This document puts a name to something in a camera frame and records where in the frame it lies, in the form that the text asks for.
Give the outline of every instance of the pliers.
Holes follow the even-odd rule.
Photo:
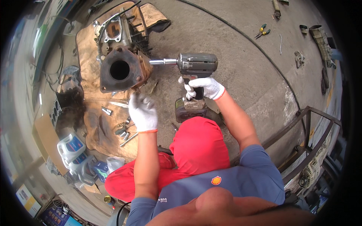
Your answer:
[[[260,38],[262,35],[269,34],[269,33],[270,33],[270,29],[269,29],[268,31],[263,31],[265,27],[266,27],[266,24],[263,24],[263,25],[261,26],[261,28],[259,29],[259,34],[257,34],[254,38],[258,39],[258,38]]]

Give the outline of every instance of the work mat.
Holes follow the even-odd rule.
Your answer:
[[[120,12],[123,7],[125,9],[131,7],[133,2],[122,3],[113,9],[107,11],[96,20],[101,24],[108,18]],[[160,13],[153,5],[145,4],[140,7],[144,15],[147,27],[156,32],[166,29],[170,21]],[[144,30],[141,15],[137,7],[131,9],[132,14],[135,16],[133,24],[142,23],[138,26],[139,31]],[[100,64],[96,60],[98,55],[97,46],[94,41],[93,24],[80,30],[76,37],[80,74],[82,77],[81,86],[84,92],[84,105],[86,111],[84,113],[84,123],[87,128],[86,145],[87,148],[97,150],[98,152],[108,156],[119,156],[125,158],[126,163],[134,160],[137,155],[138,137],[135,137],[128,142],[124,147],[119,145],[123,143],[123,137],[115,135],[115,131],[120,129],[119,124],[126,121],[128,117],[128,109],[122,108],[109,101],[127,103],[130,94],[133,92],[131,89],[127,91],[120,91],[114,96],[111,93],[101,93],[100,91]],[[102,111],[102,106],[112,110],[109,116]],[[136,132],[136,127],[132,126],[128,129],[132,136]]]

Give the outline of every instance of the shell logo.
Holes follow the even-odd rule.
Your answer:
[[[221,183],[221,177],[219,177],[219,176],[216,176],[211,179],[211,184],[213,184],[213,185],[218,185],[220,183]]]

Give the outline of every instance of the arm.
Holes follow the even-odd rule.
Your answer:
[[[137,127],[138,152],[134,166],[135,198],[157,200],[160,163],[157,151],[157,111],[148,97],[134,93],[129,101],[130,117]]]
[[[204,96],[215,100],[223,114],[227,128],[240,145],[240,152],[252,144],[260,145],[250,117],[239,107],[223,85],[209,77],[191,80],[188,85],[185,85],[185,89],[187,90],[186,97],[188,99],[196,95],[193,90],[193,88],[196,87],[203,87]]]
[[[134,166],[135,198],[157,200],[157,179],[160,163],[157,151],[157,132],[138,135],[138,152]]]
[[[227,91],[215,102],[223,114],[231,135],[239,143],[240,152],[252,144],[261,145],[250,117]]]

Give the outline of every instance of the white work glove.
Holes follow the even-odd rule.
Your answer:
[[[130,118],[137,132],[157,132],[157,111],[155,102],[144,94],[133,93],[128,101]]]
[[[184,83],[184,79],[182,76],[178,79],[180,84]],[[204,96],[213,100],[219,99],[225,92],[225,87],[220,83],[216,82],[215,79],[207,77],[207,78],[197,78],[194,80],[190,80],[189,84],[184,84],[185,89],[187,91],[186,98],[191,99],[196,97],[196,92],[194,88],[203,87],[204,88]]]

